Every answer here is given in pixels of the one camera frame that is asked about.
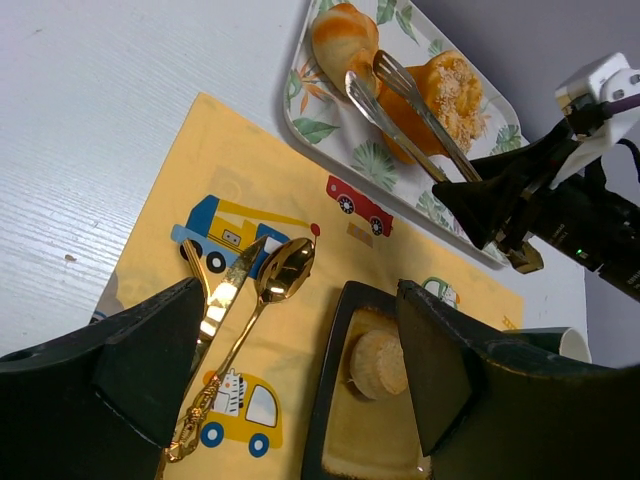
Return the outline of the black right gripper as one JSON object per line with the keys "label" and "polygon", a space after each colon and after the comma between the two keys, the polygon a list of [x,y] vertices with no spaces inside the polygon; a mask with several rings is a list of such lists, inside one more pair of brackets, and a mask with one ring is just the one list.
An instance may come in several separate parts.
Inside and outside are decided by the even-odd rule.
{"label": "black right gripper", "polygon": [[432,187],[434,196],[456,218],[478,249],[492,242],[516,209],[524,190],[535,182],[547,184],[566,157],[577,147],[565,120],[539,140],[505,153],[474,160],[481,179],[442,182]]}

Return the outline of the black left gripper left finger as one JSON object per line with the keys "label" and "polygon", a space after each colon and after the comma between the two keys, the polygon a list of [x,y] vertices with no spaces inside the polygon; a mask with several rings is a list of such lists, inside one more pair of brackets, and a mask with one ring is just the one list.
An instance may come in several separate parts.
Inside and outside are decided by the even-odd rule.
{"label": "black left gripper left finger", "polygon": [[204,294],[184,279],[1,359],[4,479],[152,479],[191,379]]}

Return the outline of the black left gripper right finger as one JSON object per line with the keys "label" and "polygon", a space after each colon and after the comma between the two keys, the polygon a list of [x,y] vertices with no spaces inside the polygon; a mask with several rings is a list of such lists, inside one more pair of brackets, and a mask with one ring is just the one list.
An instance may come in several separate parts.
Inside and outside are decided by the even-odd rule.
{"label": "black left gripper right finger", "polygon": [[639,370],[496,330],[410,280],[397,320],[419,440],[438,479],[635,479]]}

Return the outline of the silver metal tongs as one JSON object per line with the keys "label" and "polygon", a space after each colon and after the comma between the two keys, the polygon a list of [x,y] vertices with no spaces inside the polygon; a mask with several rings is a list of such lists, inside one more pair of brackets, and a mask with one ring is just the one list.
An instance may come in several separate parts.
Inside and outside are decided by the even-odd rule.
{"label": "silver metal tongs", "polygon": [[482,133],[483,88],[461,54],[445,51],[424,65],[405,68],[379,50],[349,64],[344,90],[398,159],[419,164],[442,183],[449,178],[431,158],[443,155],[465,181],[481,180],[466,154]]}

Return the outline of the small round bread bun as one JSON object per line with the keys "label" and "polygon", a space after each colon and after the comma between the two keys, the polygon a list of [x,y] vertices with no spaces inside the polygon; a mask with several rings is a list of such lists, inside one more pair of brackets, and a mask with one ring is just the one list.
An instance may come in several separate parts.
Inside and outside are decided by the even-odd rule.
{"label": "small round bread bun", "polygon": [[399,337],[385,330],[361,335],[351,355],[350,374],[356,388],[370,400],[402,394],[408,378]]}

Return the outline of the orange twisted bread roll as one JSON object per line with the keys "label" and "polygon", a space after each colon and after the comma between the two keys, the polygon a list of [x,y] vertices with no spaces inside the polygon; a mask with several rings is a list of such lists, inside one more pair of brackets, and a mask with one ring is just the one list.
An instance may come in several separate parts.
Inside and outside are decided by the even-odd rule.
{"label": "orange twisted bread roll", "polygon": [[348,71],[355,72],[375,97],[381,82],[373,73],[373,59],[379,50],[376,23],[349,3],[319,13],[311,26],[312,50],[319,67],[343,94]]}

